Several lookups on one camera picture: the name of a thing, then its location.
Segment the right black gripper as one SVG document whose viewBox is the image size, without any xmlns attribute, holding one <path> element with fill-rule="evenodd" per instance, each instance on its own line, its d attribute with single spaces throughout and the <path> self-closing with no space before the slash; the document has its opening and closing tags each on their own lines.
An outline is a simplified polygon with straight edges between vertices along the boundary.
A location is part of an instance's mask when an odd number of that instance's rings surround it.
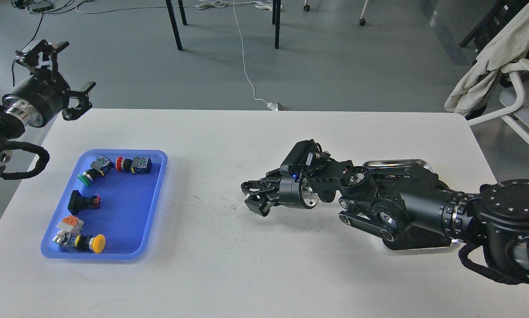
<svg viewBox="0 0 529 318">
<path fill-rule="evenodd" d="M 289 208 L 311 209 L 319 202 L 319 196 L 305 178 L 295 176 L 263 177 L 250 180 L 240 186 L 245 204 L 253 213 L 266 217 L 273 207 L 280 204 Z M 278 202 L 267 198 L 278 198 Z"/>
</svg>

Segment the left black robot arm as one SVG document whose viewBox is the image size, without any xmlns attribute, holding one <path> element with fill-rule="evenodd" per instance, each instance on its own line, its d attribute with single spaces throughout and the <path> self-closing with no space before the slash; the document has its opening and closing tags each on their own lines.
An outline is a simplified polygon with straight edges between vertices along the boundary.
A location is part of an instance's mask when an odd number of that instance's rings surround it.
<svg viewBox="0 0 529 318">
<path fill-rule="evenodd" d="M 42 128 L 57 114 L 65 121 L 74 121 L 92 108 L 89 91 L 96 85 L 89 81 L 80 91 L 72 90 L 58 71 L 57 56 L 69 42 L 50 43 L 41 40 L 26 52 L 16 52 L 15 62 L 30 71 L 29 77 L 15 85 L 2 97 L 0 105 L 0 178 L 22 180 L 40 174 L 50 155 L 38 145 L 20 141 L 25 128 Z M 34 169 L 6 173 L 5 168 L 14 150 L 37 155 Z"/>
</svg>

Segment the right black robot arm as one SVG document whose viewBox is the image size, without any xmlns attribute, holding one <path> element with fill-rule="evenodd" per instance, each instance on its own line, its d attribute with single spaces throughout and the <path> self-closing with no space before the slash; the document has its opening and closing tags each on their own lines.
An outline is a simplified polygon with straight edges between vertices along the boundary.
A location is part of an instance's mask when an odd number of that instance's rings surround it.
<svg viewBox="0 0 529 318">
<path fill-rule="evenodd" d="M 356 166 L 336 161 L 314 140 L 299 141 L 278 169 L 242 183 L 247 207 L 312 209 L 341 193 L 339 219 L 388 243 L 432 232 L 464 242 L 461 264 L 503 284 L 529 284 L 529 179 L 454 191 L 418 160 Z"/>
</svg>

